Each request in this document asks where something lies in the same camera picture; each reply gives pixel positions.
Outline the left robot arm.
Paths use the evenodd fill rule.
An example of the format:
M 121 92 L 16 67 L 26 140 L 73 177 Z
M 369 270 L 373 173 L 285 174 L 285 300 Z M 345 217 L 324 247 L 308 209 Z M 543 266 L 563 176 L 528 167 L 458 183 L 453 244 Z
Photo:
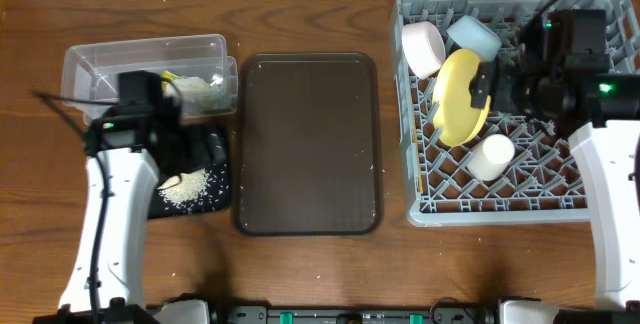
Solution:
M 87 204 L 75 265 L 55 313 L 39 323 L 211 323 L 207 300 L 182 294 L 158 309 L 144 299 L 148 213 L 164 177 L 214 159 L 208 129 L 181 123 L 192 89 L 184 77 L 118 76 L 119 98 L 78 129 L 87 157 Z

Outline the wooden chopstick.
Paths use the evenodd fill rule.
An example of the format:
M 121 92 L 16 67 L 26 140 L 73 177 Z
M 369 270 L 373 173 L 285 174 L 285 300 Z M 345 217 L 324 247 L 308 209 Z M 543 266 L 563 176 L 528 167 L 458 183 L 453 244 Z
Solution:
M 417 144 L 414 144 L 416 147 L 416 171 L 417 171 L 417 188 L 420 195 L 424 192 L 424 185 L 422 180 L 422 171 L 421 171 L 421 161 L 420 161 L 420 150 Z

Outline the rice food waste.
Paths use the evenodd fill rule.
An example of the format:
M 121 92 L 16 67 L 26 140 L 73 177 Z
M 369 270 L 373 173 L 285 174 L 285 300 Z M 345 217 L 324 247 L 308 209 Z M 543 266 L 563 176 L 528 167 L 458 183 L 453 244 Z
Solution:
M 220 210 L 231 189 L 226 170 L 200 169 L 167 179 L 158 188 L 164 212 L 195 214 Z

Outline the green orange snack wrapper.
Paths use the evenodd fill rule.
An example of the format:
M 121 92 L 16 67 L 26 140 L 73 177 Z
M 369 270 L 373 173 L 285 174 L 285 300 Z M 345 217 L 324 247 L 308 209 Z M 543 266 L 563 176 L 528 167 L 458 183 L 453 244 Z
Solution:
M 175 81 L 176 79 L 179 79 L 179 76 L 170 72 L 170 71 L 163 71 L 161 73 L 161 78 L 162 78 L 162 82 L 163 83 L 171 83 L 173 81 Z

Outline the light blue bowl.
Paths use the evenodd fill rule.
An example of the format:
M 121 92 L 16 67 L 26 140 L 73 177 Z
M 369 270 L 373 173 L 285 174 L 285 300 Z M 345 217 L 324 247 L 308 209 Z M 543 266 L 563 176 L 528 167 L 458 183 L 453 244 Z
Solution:
M 483 61 L 493 61 L 502 46 L 499 36 L 472 16 L 462 16 L 447 30 L 448 36 L 462 49 L 475 52 Z

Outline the small white green cup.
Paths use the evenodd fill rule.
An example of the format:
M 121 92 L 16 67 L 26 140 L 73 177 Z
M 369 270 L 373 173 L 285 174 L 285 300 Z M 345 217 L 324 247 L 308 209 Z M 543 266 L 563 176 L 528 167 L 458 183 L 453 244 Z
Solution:
M 492 134 L 472 149 L 467 164 L 469 173 L 482 181 L 497 179 L 509 166 L 515 155 L 515 145 L 503 134 Z

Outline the pink white bowl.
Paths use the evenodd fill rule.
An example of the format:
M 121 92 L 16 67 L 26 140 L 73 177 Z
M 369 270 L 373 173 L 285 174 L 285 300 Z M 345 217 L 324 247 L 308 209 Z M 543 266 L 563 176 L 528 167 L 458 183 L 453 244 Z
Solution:
M 430 22 L 405 25 L 401 32 L 401 43 L 409 69 L 420 79 L 439 71 L 446 60 L 442 36 Z

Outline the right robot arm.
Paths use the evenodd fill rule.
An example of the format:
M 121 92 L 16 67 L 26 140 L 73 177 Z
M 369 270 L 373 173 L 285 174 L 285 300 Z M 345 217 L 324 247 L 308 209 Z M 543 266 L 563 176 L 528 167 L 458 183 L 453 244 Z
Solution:
M 519 67 L 481 65 L 469 104 L 552 120 L 579 170 L 596 259 L 595 306 L 499 300 L 484 323 L 636 323 L 639 320 L 639 77 L 614 74 L 603 10 L 540 10 L 521 33 Z

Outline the white napkin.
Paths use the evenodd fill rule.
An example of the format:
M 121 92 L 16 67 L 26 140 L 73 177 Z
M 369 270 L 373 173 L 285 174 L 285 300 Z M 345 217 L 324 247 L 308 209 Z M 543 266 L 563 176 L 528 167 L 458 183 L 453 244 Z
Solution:
M 187 106 L 201 111 L 218 110 L 228 106 L 229 92 L 224 79 L 214 76 L 210 81 L 201 77 L 176 77 L 164 86 L 164 94 L 183 98 Z

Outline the yellow plate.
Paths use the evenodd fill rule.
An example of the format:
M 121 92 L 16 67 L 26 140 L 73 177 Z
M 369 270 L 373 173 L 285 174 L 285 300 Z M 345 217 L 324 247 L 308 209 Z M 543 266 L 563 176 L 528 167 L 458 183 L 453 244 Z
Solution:
M 491 98 L 487 97 L 480 109 L 473 108 L 469 90 L 480 64 L 481 58 L 475 52 L 459 49 L 439 70 L 432 93 L 432 101 L 438 105 L 433 124 L 442 130 L 439 140 L 446 146 L 456 147 L 471 141 L 486 122 Z

